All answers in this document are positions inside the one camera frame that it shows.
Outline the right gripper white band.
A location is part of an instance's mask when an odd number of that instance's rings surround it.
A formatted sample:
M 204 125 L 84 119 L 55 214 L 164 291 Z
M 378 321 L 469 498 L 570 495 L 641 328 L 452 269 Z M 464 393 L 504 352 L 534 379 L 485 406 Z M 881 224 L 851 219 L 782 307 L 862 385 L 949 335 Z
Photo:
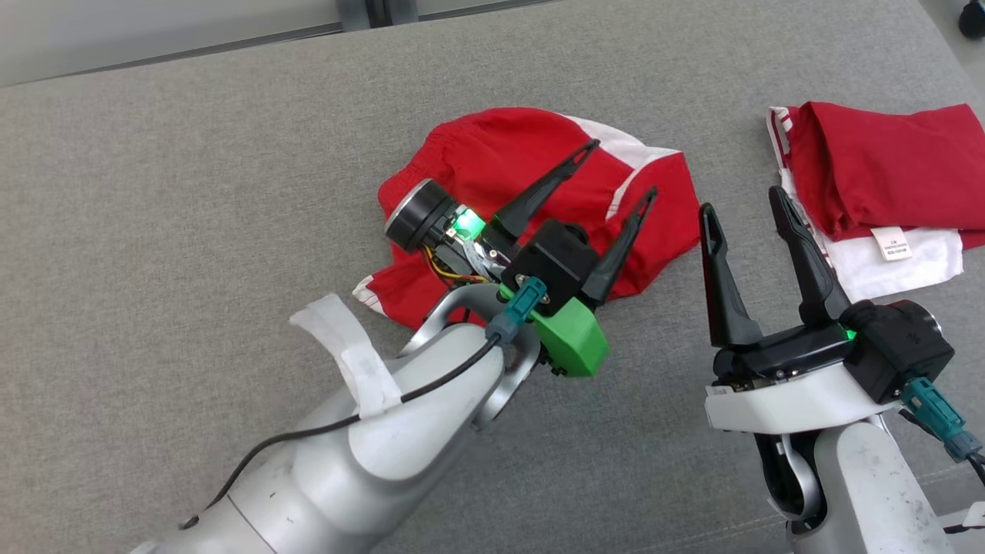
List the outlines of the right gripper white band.
M 808 225 L 782 186 L 768 189 L 777 234 L 788 246 L 800 289 L 800 319 L 808 326 L 764 338 L 743 304 L 716 210 L 700 206 L 700 251 L 716 379 L 705 414 L 712 428 L 781 436 L 836 428 L 900 407 L 873 400 L 843 364 L 855 342 L 838 326 L 850 302 Z

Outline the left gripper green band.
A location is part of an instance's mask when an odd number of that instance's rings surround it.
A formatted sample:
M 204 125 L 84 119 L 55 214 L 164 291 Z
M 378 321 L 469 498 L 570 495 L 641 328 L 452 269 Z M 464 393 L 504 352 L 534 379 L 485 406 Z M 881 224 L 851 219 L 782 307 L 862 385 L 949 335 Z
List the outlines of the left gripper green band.
M 436 180 L 422 180 L 387 218 L 385 235 L 398 248 L 422 255 L 430 271 L 451 291 L 478 293 L 489 299 L 492 312 L 485 317 L 488 323 L 506 307 L 506 298 L 499 293 L 499 285 L 505 284 L 504 270 L 539 228 L 524 239 L 528 225 L 599 147 L 599 139 L 589 140 L 488 218 L 455 199 Z M 595 376 L 604 364 L 609 343 L 596 319 L 597 309 L 590 311 L 587 305 L 605 305 L 608 301 L 657 196 L 656 186 L 648 189 L 623 221 L 616 241 L 605 252 L 595 250 L 601 259 L 581 288 L 583 304 L 571 299 L 552 318 L 535 310 L 527 320 L 525 325 L 535 334 L 535 360 L 548 364 L 557 375 Z M 548 219 L 576 225 L 590 245 L 587 231 L 580 225 L 557 217 Z

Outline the red shorts white trim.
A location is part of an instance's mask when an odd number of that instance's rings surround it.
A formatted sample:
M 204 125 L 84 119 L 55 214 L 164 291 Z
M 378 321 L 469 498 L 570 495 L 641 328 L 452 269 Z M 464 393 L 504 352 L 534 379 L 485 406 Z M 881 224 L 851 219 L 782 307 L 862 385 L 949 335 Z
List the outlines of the red shorts white trim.
M 436 180 L 454 199 L 489 220 L 508 200 L 588 141 L 599 147 L 557 189 L 525 232 L 546 219 L 574 223 L 605 252 L 623 221 L 651 189 L 649 216 L 613 285 L 611 299 L 639 295 L 676 257 L 699 242 L 692 176 L 685 155 L 647 146 L 605 123 L 527 106 L 500 106 L 437 126 L 401 171 L 380 186 L 385 216 L 420 182 Z

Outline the red basketball jersey white sleeves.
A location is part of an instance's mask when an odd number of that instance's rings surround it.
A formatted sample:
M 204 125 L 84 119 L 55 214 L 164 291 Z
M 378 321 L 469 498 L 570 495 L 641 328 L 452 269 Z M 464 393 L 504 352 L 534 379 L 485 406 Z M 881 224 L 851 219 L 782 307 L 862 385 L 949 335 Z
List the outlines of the red basketball jersey white sleeves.
M 985 127 L 969 105 L 771 106 L 781 185 L 851 302 L 936 286 L 985 248 Z

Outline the white tape strip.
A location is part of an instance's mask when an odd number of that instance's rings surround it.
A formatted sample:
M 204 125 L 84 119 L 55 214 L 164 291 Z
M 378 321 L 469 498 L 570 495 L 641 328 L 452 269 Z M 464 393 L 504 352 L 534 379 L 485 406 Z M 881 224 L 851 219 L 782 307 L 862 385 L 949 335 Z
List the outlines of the white tape strip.
M 369 334 L 335 294 L 293 313 L 289 322 L 309 333 L 334 358 L 361 419 L 380 416 L 403 403 L 403 392 Z

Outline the small black round object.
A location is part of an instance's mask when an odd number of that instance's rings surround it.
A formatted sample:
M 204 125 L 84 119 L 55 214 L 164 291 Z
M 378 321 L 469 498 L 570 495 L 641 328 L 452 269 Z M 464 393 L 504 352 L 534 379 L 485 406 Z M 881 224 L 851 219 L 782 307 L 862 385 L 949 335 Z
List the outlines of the small black round object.
M 970 41 L 985 41 L 985 0 L 969 0 L 958 15 L 958 32 Z

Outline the grey partition post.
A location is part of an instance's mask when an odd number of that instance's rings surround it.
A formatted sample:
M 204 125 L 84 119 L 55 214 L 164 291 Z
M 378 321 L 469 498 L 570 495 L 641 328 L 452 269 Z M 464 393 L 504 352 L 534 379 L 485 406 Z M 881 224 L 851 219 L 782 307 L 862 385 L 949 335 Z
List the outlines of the grey partition post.
M 335 0 L 343 32 L 419 21 L 416 0 Z

